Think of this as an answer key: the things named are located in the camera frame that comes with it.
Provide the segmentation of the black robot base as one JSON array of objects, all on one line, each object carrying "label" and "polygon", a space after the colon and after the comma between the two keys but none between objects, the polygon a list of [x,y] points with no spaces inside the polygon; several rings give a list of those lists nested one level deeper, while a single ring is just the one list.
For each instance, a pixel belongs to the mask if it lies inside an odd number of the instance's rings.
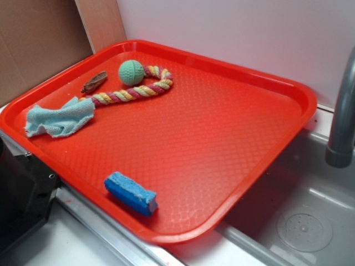
[{"label": "black robot base", "polygon": [[44,226],[59,177],[34,155],[14,155],[1,140],[1,254]]}]

